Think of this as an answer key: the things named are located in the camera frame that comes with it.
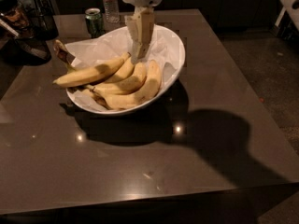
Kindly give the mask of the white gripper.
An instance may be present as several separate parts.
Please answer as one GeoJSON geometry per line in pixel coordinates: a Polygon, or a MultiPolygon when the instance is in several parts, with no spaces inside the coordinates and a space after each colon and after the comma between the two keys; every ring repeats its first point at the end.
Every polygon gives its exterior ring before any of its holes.
{"type": "Polygon", "coordinates": [[[132,38],[132,63],[143,59],[149,50],[154,27],[154,9],[163,0],[122,0],[126,4],[135,6],[135,12],[125,17],[130,37],[132,38]]]}

